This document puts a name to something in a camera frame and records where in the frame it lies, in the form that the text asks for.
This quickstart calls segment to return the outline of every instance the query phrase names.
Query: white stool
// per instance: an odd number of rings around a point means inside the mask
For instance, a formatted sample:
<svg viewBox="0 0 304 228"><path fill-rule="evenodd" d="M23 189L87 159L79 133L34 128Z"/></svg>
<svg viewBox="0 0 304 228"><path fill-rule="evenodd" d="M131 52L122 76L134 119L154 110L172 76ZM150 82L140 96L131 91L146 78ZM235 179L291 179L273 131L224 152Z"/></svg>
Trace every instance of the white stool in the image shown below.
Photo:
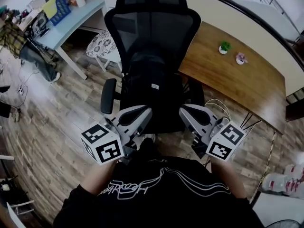
<svg viewBox="0 0 304 228"><path fill-rule="evenodd" d="M119 52L108 30L99 33L97 36L94 37L94 39L91 41L91 43L86 49L86 54L89 57L95 58L99 66L103 69L103 71L106 71L106 67L110 62L117 63L119 69L122 71ZM103 64L100 61L100 58L106 59L107 62Z"/></svg>
<svg viewBox="0 0 304 228"><path fill-rule="evenodd" d="M19 207L24 206L24 205L27 205L27 204L31 204L31 203L33 203L33 202L35 202L35 200L31 200L31 201L26 202L26 203L11 205L10 207L11 207L11 208L15 208L15 213L16 213L16 215L24 215L24 214L33 212L34 209L27 210L27 211L24 211L24 212L21 212L21 213L20 213L20 212L19 212Z"/></svg>

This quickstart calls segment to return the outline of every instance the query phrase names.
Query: blue basket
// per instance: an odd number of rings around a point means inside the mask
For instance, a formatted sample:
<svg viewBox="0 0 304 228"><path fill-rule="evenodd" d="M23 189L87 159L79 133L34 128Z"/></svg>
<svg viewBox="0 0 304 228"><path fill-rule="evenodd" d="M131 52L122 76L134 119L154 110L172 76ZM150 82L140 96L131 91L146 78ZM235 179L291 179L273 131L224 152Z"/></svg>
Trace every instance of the blue basket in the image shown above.
<svg viewBox="0 0 304 228"><path fill-rule="evenodd" d="M52 18L50 18L50 21L54 26L56 26L71 12L66 0L56 0L56 7L57 13Z"/></svg>

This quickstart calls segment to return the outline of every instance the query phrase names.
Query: wooden desk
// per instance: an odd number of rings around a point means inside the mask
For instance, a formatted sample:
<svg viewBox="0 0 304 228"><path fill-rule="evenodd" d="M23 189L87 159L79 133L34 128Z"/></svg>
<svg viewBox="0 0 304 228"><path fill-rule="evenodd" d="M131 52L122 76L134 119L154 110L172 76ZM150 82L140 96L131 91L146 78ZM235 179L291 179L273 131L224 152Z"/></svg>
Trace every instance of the wooden desk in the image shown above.
<svg viewBox="0 0 304 228"><path fill-rule="evenodd" d="M232 46L225 55L220 54L218 49L223 40ZM238 52L245 54L248 63L236 63ZM258 53L233 36L203 22L179 71L224 94L283 134L285 78Z"/></svg>

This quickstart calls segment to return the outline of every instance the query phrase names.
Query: jeans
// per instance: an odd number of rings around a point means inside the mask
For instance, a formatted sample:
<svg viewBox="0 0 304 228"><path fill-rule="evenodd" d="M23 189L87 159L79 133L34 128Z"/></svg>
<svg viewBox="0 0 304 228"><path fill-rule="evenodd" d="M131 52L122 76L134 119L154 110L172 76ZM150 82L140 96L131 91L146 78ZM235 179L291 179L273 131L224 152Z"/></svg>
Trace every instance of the jeans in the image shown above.
<svg viewBox="0 0 304 228"><path fill-rule="evenodd" d="M27 42L20 51L20 59L34 63L47 81L50 82L56 78L56 71L30 42Z"/></svg>

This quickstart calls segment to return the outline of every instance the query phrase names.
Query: black shirt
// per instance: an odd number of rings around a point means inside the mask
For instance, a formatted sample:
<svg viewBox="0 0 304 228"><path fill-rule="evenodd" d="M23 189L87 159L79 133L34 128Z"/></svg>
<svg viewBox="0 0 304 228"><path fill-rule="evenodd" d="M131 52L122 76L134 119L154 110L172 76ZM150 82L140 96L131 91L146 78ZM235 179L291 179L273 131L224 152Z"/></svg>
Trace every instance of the black shirt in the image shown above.
<svg viewBox="0 0 304 228"><path fill-rule="evenodd" d="M194 160L118 163L99 196L72 190L54 221L63 227L263 227L247 199Z"/></svg>

